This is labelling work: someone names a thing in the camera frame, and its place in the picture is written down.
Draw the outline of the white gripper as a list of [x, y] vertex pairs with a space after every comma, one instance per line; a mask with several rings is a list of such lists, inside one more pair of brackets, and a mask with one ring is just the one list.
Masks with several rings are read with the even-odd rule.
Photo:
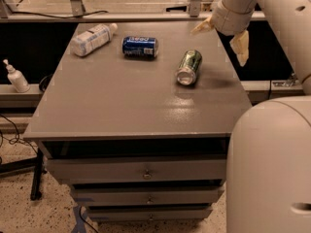
[[243, 67], [249, 59], [249, 31], [245, 29], [249, 26], [256, 4], [256, 0], [220, 0], [212, 17], [197, 24], [190, 33], [209, 32], [215, 27], [226, 36], [235, 35], [229, 43]]

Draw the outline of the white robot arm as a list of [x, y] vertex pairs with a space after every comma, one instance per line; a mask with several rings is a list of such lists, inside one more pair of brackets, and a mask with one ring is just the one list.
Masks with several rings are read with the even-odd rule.
[[303, 95], [267, 100], [236, 122], [226, 164], [226, 233], [311, 233], [311, 2], [220, 0], [200, 27], [242, 36], [261, 8], [302, 85]]

